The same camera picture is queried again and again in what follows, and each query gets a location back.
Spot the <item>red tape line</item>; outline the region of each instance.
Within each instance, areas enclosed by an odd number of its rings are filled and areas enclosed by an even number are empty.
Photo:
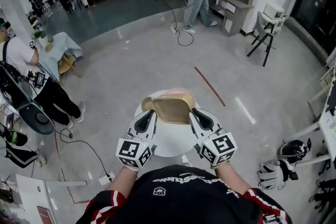
[[[219,99],[219,101],[222,103],[223,106],[226,106],[224,101],[222,100],[222,98],[219,96],[219,94],[216,92],[216,90],[214,89],[214,87],[212,87],[212,85],[210,84],[210,82],[205,78],[205,76],[200,72],[200,70],[197,67],[194,67],[195,70],[197,71],[197,73],[203,78],[203,80],[205,81],[206,84],[208,84],[208,86],[210,87],[210,89],[214,92],[214,94],[217,96],[217,98]]]

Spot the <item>black t-shirt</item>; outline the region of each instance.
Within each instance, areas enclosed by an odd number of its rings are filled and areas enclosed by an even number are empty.
[[[127,200],[118,191],[100,192],[77,224],[258,224],[265,215],[279,216],[277,223],[291,223],[286,212],[258,189],[242,196],[204,170],[173,165],[139,178]]]

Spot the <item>black cable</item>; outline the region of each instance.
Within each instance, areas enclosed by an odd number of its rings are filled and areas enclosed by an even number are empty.
[[[31,178],[33,178],[34,167],[35,167],[35,161],[33,162],[33,169],[31,170],[32,171],[32,175],[30,176]]]
[[[186,32],[186,33],[188,33],[189,35],[191,35],[191,37],[193,38],[193,40],[192,40],[189,44],[187,44],[187,45],[183,45],[183,44],[180,43],[180,34],[181,34],[181,32],[180,32],[180,30],[176,30],[176,29],[177,29],[177,21],[176,21],[176,17],[175,17],[174,9],[173,9],[171,6],[169,6],[169,5],[165,2],[165,0],[163,0],[163,3],[164,3],[168,8],[170,8],[170,9],[172,10],[172,12],[173,12],[174,20],[175,20],[175,28],[174,28],[174,29],[175,29],[176,32],[178,32],[177,43],[178,43],[180,46],[182,46],[182,47],[188,47],[188,46],[190,46],[190,45],[194,42],[194,36],[193,36],[192,34]]]
[[[62,129],[60,132],[57,132],[57,131],[55,130],[55,132],[59,134],[59,138],[61,139],[61,141],[64,142],[64,143],[67,143],[67,144],[71,144],[71,143],[75,143],[75,142],[82,142],[82,143],[87,144],[87,145],[93,150],[93,152],[95,153],[95,155],[96,155],[97,158],[99,159],[99,161],[100,161],[100,163],[101,163],[101,166],[103,167],[104,172],[105,172],[105,174],[107,175],[107,177],[110,177],[110,175],[107,173],[107,171],[106,171],[106,169],[105,169],[105,167],[104,167],[104,165],[103,165],[103,162],[102,162],[101,158],[98,156],[97,152],[93,149],[93,147],[92,147],[88,142],[85,142],[85,141],[83,141],[83,140],[76,140],[76,141],[71,141],[71,142],[64,141],[64,140],[62,139],[61,135],[65,136],[65,137],[67,137],[67,138],[71,138],[71,137],[68,136],[68,135],[62,134],[62,131],[64,131],[64,130],[67,130],[67,131],[69,132],[69,134],[71,134],[71,132],[70,132],[67,128]]]

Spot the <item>gray floor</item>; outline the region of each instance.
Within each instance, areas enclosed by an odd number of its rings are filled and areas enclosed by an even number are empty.
[[[81,44],[106,31],[156,13],[179,8],[184,0],[106,0],[96,6],[66,13],[62,6],[53,5],[40,19],[49,36],[66,32],[75,42]]]
[[[177,10],[181,22],[183,9]],[[84,58],[77,62],[82,79],[67,75],[65,88],[75,101],[87,107],[85,121],[71,130],[74,139],[91,144],[100,155],[106,169],[117,173],[117,142],[125,133],[128,122],[143,98],[158,90],[173,87],[189,89],[200,106],[216,114],[224,127],[232,132],[238,152],[232,160],[236,170],[253,186],[257,186],[257,167],[261,161],[276,156],[282,139],[311,124],[312,114],[307,104],[321,88],[319,78],[325,69],[309,49],[286,27],[274,40],[266,67],[262,67],[265,47],[247,58],[253,37],[225,37],[219,27],[204,28],[197,23],[194,42],[189,47],[177,44],[169,26],[172,13],[146,17],[84,42]],[[181,33],[186,44],[190,36]],[[197,67],[223,99],[224,107],[202,77]],[[242,103],[254,121],[239,104]],[[311,156],[321,146],[319,131],[310,136]],[[86,187],[51,190],[57,204],[59,223],[75,223],[86,204],[98,190],[98,178],[103,175],[99,160],[82,143],[64,144],[55,137],[31,135],[31,142],[44,146],[48,164],[35,166],[34,177],[40,179],[87,180]],[[209,165],[194,152],[186,154],[191,164],[203,169]],[[153,168],[149,163],[147,169]],[[295,224],[315,223],[317,212],[308,199],[316,191],[314,185],[320,165],[298,169],[299,180],[288,182],[283,190],[267,191],[288,211]],[[0,163],[2,176],[16,173],[30,176],[32,166],[19,169],[9,160]]]

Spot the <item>white printer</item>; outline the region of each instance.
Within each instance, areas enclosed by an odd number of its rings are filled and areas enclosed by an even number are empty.
[[[264,14],[272,20],[281,19],[284,13],[285,10],[275,3],[267,3],[264,10]]]

